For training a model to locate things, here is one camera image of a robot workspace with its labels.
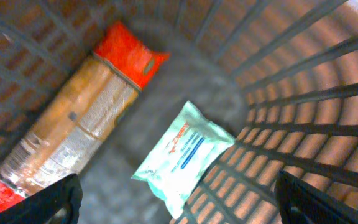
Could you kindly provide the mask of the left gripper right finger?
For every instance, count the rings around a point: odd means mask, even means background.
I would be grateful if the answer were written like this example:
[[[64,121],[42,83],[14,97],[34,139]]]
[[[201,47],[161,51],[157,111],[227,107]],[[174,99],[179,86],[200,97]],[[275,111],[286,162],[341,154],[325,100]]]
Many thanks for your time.
[[[358,223],[357,210],[288,172],[279,172],[274,194],[283,224]]]

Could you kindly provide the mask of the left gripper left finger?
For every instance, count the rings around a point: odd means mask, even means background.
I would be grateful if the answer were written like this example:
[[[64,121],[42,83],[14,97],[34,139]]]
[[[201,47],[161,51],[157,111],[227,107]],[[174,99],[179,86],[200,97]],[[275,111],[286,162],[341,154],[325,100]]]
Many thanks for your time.
[[[70,174],[25,198],[0,180],[0,223],[46,223],[60,210],[60,223],[76,224],[83,198],[80,180]]]

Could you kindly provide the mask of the spaghetti pack orange ends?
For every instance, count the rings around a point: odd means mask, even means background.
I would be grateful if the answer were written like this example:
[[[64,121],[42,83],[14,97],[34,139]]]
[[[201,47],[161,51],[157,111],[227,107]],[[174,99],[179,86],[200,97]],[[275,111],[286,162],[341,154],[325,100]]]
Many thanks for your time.
[[[169,57],[114,23],[1,164],[0,213],[80,173]]]

